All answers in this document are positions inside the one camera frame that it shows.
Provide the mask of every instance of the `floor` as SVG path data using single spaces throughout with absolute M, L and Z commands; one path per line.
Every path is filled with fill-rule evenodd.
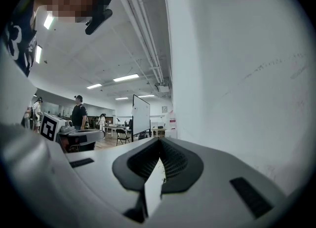
M 108 131 L 108 133 L 105 135 L 105 138 L 97 141 L 95 143 L 95 150 L 99 150 L 99 149 L 106 149 L 106 148 L 111 148 L 111 147 L 116 147 L 117 146 L 117 133 L 113 132 L 113 137 L 111 137 L 111 130 Z M 131 139 L 131 134 L 127 133 L 127 136 L 129 137 L 129 141 L 132 142 Z

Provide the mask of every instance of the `ceiling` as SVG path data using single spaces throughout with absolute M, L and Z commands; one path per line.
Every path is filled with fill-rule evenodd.
M 143 1 L 161 58 L 164 81 L 169 83 L 170 48 L 164 0 Z M 39 83 L 45 83 L 40 88 L 56 94 L 58 90 L 53 91 L 52 86 L 89 96 L 90 99 L 108 101 L 119 97 L 132 98 L 133 94 L 168 96 L 157 93 L 157 80 L 121 1 L 112 0 L 110 9 L 113 16 L 88 36 L 84 31 L 85 24 L 64 23 L 57 18 L 47 30 L 43 26 L 47 13 L 40 8 L 36 23 L 37 40 L 43 49 L 40 63 L 34 63 L 30 74 L 33 84 L 39 87 Z M 140 78 L 118 83 L 113 81 L 131 74 L 138 74 Z M 96 83 L 103 86 L 86 88 Z

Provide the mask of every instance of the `whiteboard stand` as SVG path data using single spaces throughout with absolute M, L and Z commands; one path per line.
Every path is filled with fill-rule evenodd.
M 134 135 L 143 131 L 149 130 L 149 137 L 151 137 L 150 104 L 133 95 L 133 110 L 137 113 L 132 113 L 132 142 L 134 142 Z

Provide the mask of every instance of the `black slot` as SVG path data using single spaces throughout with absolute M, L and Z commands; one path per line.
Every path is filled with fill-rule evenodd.
M 230 183 L 256 218 L 272 210 L 273 207 L 245 178 L 235 178 Z
M 84 166 L 84 165 L 87 165 L 87 164 L 93 163 L 93 162 L 94 162 L 93 159 L 87 158 L 87 159 L 72 161 L 72 162 L 69 162 L 69 164 L 71 165 L 72 168 L 75 168 L 75 167 Z

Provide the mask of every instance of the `pipe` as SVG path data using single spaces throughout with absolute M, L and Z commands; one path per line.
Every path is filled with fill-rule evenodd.
M 154 53 L 155 53 L 155 57 L 156 57 L 156 60 L 157 60 L 157 64 L 158 64 L 158 67 L 159 67 L 159 74 L 162 78 L 162 83 L 164 84 L 164 79 L 163 79 L 163 74 L 162 74 L 162 67 L 160 65 L 160 61 L 159 61 L 159 56 L 158 56 L 158 53 L 157 53 L 157 48 L 156 48 L 156 44 L 155 44 L 155 40 L 154 40 L 154 36 L 153 36 L 153 33 L 152 33 L 152 29 L 150 27 L 150 24 L 149 24 L 149 21 L 148 21 L 148 18 L 147 18 L 147 14 L 146 14 L 146 11 L 145 11 L 145 6 L 144 6 L 144 2 L 143 0 L 138 0 L 137 1 L 140 5 L 140 8 L 143 12 L 143 17 L 145 19 L 145 23 L 146 23 L 146 26 L 147 26 L 147 30 L 149 32 L 149 36 L 150 36 L 150 39 L 151 39 L 151 43 L 153 45 L 153 48 L 154 48 Z
M 134 60 L 134 62 L 136 63 L 136 65 L 138 66 L 139 70 L 142 72 L 143 76 L 146 78 L 146 80 L 148 81 L 149 85 L 152 87 L 152 89 L 154 90 L 154 92 L 156 93 L 156 95 L 159 97 L 159 94 L 157 93 L 157 91 L 155 90 L 155 88 L 152 86 L 152 84 L 150 83 L 150 81 L 148 80 L 147 76 L 144 74 L 143 70 L 141 69 L 140 65 L 137 63 L 137 61 L 135 60 L 133 54 L 129 51 L 128 47 L 125 45 L 124 41 L 121 39 L 121 37 L 118 35 L 118 33 L 116 32 L 116 30 L 112 27 L 112 31 L 115 33 L 115 35 L 118 37 L 118 39 L 121 41 L 121 43 L 124 45 L 125 49 L 127 50 L 129 56 Z
M 142 33 L 141 33 L 141 31 L 140 31 L 140 28 L 139 28 L 139 26 L 138 26 L 138 24 L 137 24 L 137 22 L 136 22 L 135 16 L 134 16 L 133 11 L 132 11 L 132 9 L 131 9 L 131 7 L 130 7 L 130 5 L 129 5 L 129 2 L 128 2 L 128 0 L 120 0 L 120 1 L 121 1 L 121 3 L 123 4 L 123 7 L 124 7 L 124 9 L 125 9 L 125 11 L 126 11 L 127 16 L 128 16 L 129 19 L 130 19 L 130 22 L 131 22 L 131 24 L 132 24 L 132 26 L 133 26 L 133 28 L 134 28 L 134 30 L 135 30 L 135 33 L 136 33 L 137 37 L 139 38 L 139 41 L 140 41 L 140 43 L 141 43 L 141 45 L 142 45 L 142 47 L 143 47 L 143 50 L 144 50 L 144 52 L 145 52 L 146 58 L 147 58 L 147 60 L 148 60 L 148 62 L 149 62 L 149 65 L 150 65 L 151 67 L 153 67 L 154 65 L 153 65 L 153 63 L 152 63 L 152 61 L 151 61 L 151 57 L 150 57 L 150 55 L 149 55 L 148 48 L 147 48 L 147 46 L 146 46 L 146 44 L 145 44 L 144 38 L 143 38 Z M 155 77 L 156 77 L 156 79 L 157 79 L 157 82 L 160 82 L 160 81 L 159 81 L 159 78 L 158 78 L 158 76 L 157 76 L 157 72 L 156 72 L 155 69 L 153 69 L 153 72 L 154 72 L 154 75 L 155 75 Z
M 149 32 L 148 32 L 148 26 L 146 26 L 145 21 L 144 21 L 144 17 L 146 16 L 146 13 L 142 13 L 138 0 L 131 0 L 131 3 L 133 4 L 133 6 L 135 8 L 136 15 L 138 17 L 140 26 L 141 26 L 144 34 L 145 34 L 145 39 L 147 41 L 147 45 L 149 46 L 149 50 L 150 50 L 150 53 L 151 53 L 152 58 L 154 60 L 155 66 L 156 67 L 160 67 L 159 66 L 158 55 L 155 54 L 155 52 L 154 52 L 152 41 L 151 41 L 151 38 L 150 38 L 150 35 L 149 35 Z M 163 83 L 163 77 L 162 77 L 162 74 L 161 74 L 160 70 L 158 70 L 158 74 L 159 74 L 159 77 L 160 77 L 160 82 Z

